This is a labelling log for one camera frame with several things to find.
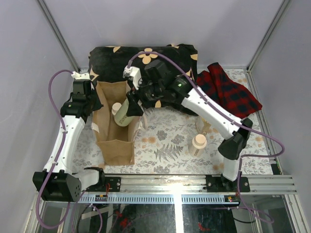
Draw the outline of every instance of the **brown paper bag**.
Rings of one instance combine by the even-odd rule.
[[[112,105],[123,103],[128,85],[126,82],[97,82],[96,91],[104,105],[93,113],[92,128],[96,144],[102,151],[105,165],[132,165],[134,160],[134,139],[138,131],[140,117],[135,117],[126,127],[117,125],[111,113]]]

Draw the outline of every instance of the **metal bracket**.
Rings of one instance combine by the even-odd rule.
[[[229,181],[223,176],[206,175],[207,189],[209,193],[237,192],[237,180]],[[240,178],[240,192],[249,193],[250,187],[247,177]]]
[[[118,193],[121,189],[121,177],[106,176],[105,183],[110,185],[109,192]],[[99,188],[93,188],[92,186],[87,189],[88,192],[106,192],[106,185]]]

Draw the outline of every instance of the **red wire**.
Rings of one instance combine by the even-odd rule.
[[[108,200],[108,192],[110,189],[110,184],[108,183],[108,185],[106,184],[106,196],[107,196],[107,200]]]

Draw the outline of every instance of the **bottle cap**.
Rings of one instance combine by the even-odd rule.
[[[198,146],[203,146],[204,143],[206,142],[206,138],[204,135],[202,134],[198,134],[195,138],[194,138],[194,142],[196,145]]]
[[[112,105],[112,109],[111,109],[111,112],[113,115],[115,115],[117,113],[117,111],[121,108],[122,104],[120,103],[114,103]]]

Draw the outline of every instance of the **white connector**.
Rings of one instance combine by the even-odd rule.
[[[78,72],[74,71],[71,76],[75,80],[78,80],[78,79],[91,80],[89,73],[79,74]]]
[[[141,74],[140,69],[137,67],[125,67],[123,71],[123,77],[130,77],[130,80],[133,81],[133,86],[136,90],[139,89],[141,84]]]

